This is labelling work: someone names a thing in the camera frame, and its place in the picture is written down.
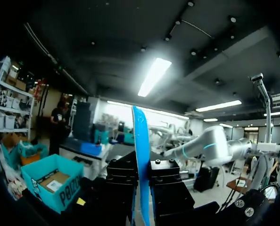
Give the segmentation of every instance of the white shelf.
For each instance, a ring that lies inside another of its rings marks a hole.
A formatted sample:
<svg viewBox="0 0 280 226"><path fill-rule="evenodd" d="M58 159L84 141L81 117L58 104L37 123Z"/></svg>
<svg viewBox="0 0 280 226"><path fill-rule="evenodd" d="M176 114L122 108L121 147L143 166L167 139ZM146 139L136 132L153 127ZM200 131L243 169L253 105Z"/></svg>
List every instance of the white shelf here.
<svg viewBox="0 0 280 226"><path fill-rule="evenodd" d="M0 133L26 133L29 129L0 129Z"/></svg>
<svg viewBox="0 0 280 226"><path fill-rule="evenodd" d="M14 108L10 108L10 107L2 107L0 106L0 110L5 111L5 112L13 112L13 113L19 113L19 114L30 114L30 112L26 112L26 111L22 111L22 110L18 110L18 109L14 109Z"/></svg>
<svg viewBox="0 0 280 226"><path fill-rule="evenodd" d="M17 92L17 93L23 94L23 95L25 95L25 96L33 97L32 94L27 93L27 92L24 92L24 91L22 91L22 90L20 90L20 89L18 89L18 88L16 88L16 87L13 87L13 86L11 86L11 85L9 85L9 84L3 82L3 81L0 82L0 85L2 85L3 87L8 88L8 89L10 89L10 90L13 90L13 91L15 91L15 92Z"/></svg>

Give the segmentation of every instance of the fluorescent light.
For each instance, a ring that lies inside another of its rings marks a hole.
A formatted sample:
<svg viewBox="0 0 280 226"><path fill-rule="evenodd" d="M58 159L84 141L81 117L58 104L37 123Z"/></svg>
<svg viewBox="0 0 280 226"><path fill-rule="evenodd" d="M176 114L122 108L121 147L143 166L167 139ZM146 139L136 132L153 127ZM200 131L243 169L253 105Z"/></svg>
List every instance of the fluorescent light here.
<svg viewBox="0 0 280 226"><path fill-rule="evenodd" d="M258 131L258 127L250 127L250 128L244 128L244 130L250 130L250 131Z"/></svg>
<svg viewBox="0 0 280 226"><path fill-rule="evenodd" d="M226 124L223 124L223 123L220 123L220 126L223 126L223 127L228 127L228 128L233 128L233 126L226 125Z"/></svg>
<svg viewBox="0 0 280 226"><path fill-rule="evenodd" d="M280 115L280 112L272 112L271 116L273 116L273 115Z"/></svg>
<svg viewBox="0 0 280 226"><path fill-rule="evenodd" d="M196 109L197 112L206 112L206 111L210 111L210 110L214 110L214 109L219 109L219 108L224 108L224 107L231 107L231 106L235 106L235 105L241 105L242 102L240 102L239 100L235 100L235 101L230 101L227 103L223 103L223 104L219 104L219 105L212 105L212 106L208 106L208 107L201 107Z"/></svg>
<svg viewBox="0 0 280 226"><path fill-rule="evenodd" d="M217 119L204 119L204 121L217 121Z"/></svg>
<svg viewBox="0 0 280 226"><path fill-rule="evenodd" d="M16 70L18 70L18 69L19 69L19 68L15 67L14 65L12 65L12 67L13 67L14 69L16 69Z"/></svg>
<svg viewBox="0 0 280 226"><path fill-rule="evenodd" d="M123 104L123 103L114 102L114 101L109 101L109 100L107 102L109 104L120 105L120 106L125 106L125 107L131 107L132 106L132 105ZM147 111L147 112L154 112L154 113L158 113L158 114L162 114L162 115L167 115L167 116L172 116L172 117L176 117L176 118L180 118L180 119L189 119L189 117L178 115L178 114L173 114L173 113L169 113L169 112L157 111L157 110L153 110L153 109L149 109L149 108L144 108L144 107L138 107L138 108L142 109L143 111Z"/></svg>
<svg viewBox="0 0 280 226"><path fill-rule="evenodd" d="M150 67L150 70L148 71L148 74L146 75L146 78L140 87L138 96L146 97L156 85L156 83L162 78L171 64L172 63L170 61L157 58Z"/></svg>

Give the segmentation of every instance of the person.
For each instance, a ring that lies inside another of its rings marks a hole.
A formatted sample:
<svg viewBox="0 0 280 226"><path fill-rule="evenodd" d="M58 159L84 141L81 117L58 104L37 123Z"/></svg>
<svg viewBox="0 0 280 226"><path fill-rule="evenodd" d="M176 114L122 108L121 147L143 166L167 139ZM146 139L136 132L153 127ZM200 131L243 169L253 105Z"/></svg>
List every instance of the person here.
<svg viewBox="0 0 280 226"><path fill-rule="evenodd" d="M50 147L49 147L49 155L59 154L59 143L61 140L62 128L66 123L64 118L64 108L65 103L63 101L59 101L57 104L57 108L53 109L51 113L51 135L50 135Z"/></svg>

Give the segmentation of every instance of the yellow sticker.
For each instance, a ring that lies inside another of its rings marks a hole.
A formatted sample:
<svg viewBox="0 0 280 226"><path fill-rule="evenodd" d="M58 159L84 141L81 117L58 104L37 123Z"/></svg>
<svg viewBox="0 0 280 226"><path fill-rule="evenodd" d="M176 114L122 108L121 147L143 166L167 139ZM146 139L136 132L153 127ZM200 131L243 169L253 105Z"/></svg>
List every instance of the yellow sticker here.
<svg viewBox="0 0 280 226"><path fill-rule="evenodd" d="M79 204L79 205L81 205L81 206L83 206L83 205L85 204L85 200L83 200L83 199L81 199L81 198L78 198L78 200L77 200L76 203Z"/></svg>

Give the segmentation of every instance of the ceiling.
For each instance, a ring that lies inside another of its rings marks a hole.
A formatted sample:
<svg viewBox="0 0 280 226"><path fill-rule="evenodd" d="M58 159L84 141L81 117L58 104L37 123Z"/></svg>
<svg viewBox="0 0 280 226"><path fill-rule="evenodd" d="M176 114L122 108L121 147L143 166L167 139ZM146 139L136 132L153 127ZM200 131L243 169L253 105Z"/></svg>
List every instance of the ceiling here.
<svg viewBox="0 0 280 226"><path fill-rule="evenodd" d="M193 7L188 2L55 0L43 4L28 22L91 96L174 113L239 99L242 105L201 117L263 118L249 77L263 73L270 93L280 92L280 49L265 19L246 0L197 0ZM139 97L156 57L172 65L147 97Z"/></svg>

